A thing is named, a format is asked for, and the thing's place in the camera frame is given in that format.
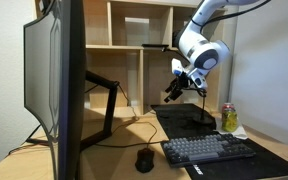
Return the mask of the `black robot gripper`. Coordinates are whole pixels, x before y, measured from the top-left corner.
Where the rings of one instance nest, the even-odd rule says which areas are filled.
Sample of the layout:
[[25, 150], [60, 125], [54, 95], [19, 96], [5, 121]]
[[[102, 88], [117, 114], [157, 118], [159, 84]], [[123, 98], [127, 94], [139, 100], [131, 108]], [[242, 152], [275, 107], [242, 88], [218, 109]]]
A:
[[181, 91], [189, 87], [189, 79], [185, 73], [177, 75], [176, 78], [171, 82], [171, 85], [166, 88], [165, 92], [171, 92], [164, 101], [168, 103], [170, 100], [175, 101], [180, 95]]

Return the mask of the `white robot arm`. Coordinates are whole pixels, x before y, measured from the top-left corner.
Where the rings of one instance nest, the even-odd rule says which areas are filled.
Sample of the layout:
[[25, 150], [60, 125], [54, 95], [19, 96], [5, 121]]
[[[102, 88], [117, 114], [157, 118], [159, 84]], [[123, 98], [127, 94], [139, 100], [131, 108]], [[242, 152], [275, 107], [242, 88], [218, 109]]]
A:
[[210, 22], [211, 15], [225, 5], [248, 5], [258, 0], [202, 0], [190, 21], [177, 34], [175, 46], [189, 65], [183, 67], [180, 60], [172, 59], [172, 73], [176, 78], [165, 90], [168, 96], [165, 102], [176, 100], [182, 90], [191, 90], [194, 85], [201, 96], [206, 93], [205, 75], [218, 63], [225, 60], [230, 50], [221, 40], [210, 42], [202, 35], [202, 28]]

